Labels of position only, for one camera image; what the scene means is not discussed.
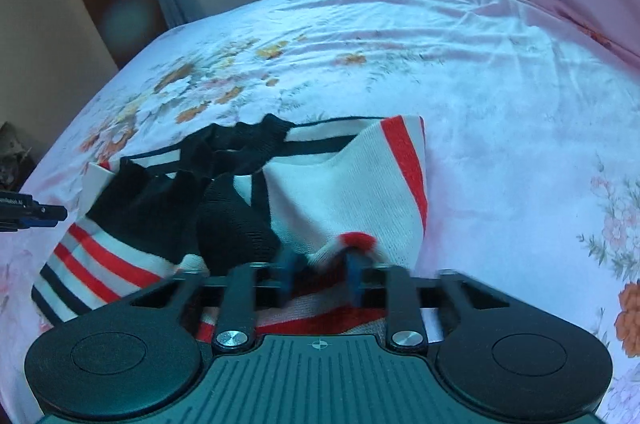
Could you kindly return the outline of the floral pink bed sheet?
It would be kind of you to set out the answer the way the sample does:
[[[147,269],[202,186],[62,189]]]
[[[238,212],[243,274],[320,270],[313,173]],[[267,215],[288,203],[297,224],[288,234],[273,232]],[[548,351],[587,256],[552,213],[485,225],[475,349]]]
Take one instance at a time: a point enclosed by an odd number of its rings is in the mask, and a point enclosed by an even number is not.
[[[71,213],[102,159],[209,124],[419,115],[420,274],[458,269],[593,332],[600,412],[639,418],[639,60],[585,0],[265,0],[153,41],[70,123],[27,192]]]

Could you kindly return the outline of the striped white knit sweater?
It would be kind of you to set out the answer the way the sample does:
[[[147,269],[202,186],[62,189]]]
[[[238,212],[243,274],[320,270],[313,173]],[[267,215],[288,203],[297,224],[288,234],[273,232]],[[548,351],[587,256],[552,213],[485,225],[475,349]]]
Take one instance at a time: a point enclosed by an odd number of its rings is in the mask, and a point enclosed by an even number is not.
[[[171,277],[249,262],[328,274],[349,248],[412,269],[427,221],[423,118],[209,125],[92,167],[85,208],[39,271],[51,324]]]

